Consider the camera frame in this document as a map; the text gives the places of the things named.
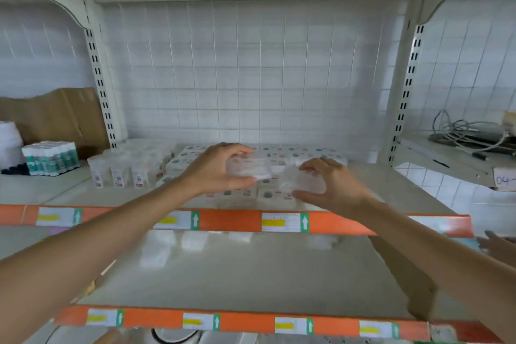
right hand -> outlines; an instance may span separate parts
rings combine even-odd
[[[343,213],[352,218],[364,202],[376,200],[369,189],[358,181],[344,165],[333,159],[314,158],[306,161],[299,170],[312,170],[326,183],[326,191],[315,194],[306,191],[293,191],[292,196],[309,204],[316,205],[333,213]]]

forearm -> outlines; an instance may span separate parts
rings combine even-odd
[[[368,199],[357,210],[366,227],[428,274],[505,342],[514,341],[516,270]]]
[[[22,342],[191,197],[190,185],[173,181],[0,261],[0,341]]]

yellow highlight mark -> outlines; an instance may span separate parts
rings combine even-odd
[[[105,322],[107,320],[107,316],[99,316],[99,315],[90,315],[88,316],[88,318],[86,319],[86,323],[89,323],[89,322]]]
[[[195,325],[200,327],[202,325],[201,320],[194,320],[192,318],[185,318],[183,319],[183,325]]]
[[[61,216],[56,213],[50,213],[50,214],[38,214],[38,220],[46,221],[46,222],[55,222],[61,219]]]
[[[262,219],[262,226],[285,227],[284,219]]]
[[[177,223],[177,217],[164,217],[159,221],[161,224],[176,224]]]
[[[293,322],[276,322],[274,324],[276,329],[291,329],[293,330]]]
[[[379,335],[381,332],[380,332],[380,328],[362,327],[362,328],[360,328],[360,333],[373,333],[373,334]]]

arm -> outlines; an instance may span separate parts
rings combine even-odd
[[[252,150],[240,144],[210,147],[163,187],[0,261],[0,342],[17,344],[28,338],[187,200],[253,184],[252,177],[225,172],[226,160],[242,152]]]
[[[294,197],[373,230],[503,341],[516,342],[516,269],[396,212],[331,159],[312,159],[300,169],[318,172],[326,181],[326,192],[294,191]]]

left hand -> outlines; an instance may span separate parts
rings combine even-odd
[[[249,147],[238,143],[210,146],[179,178],[193,188],[196,195],[246,188],[253,185],[256,178],[230,176],[225,165],[231,155],[252,152]]]

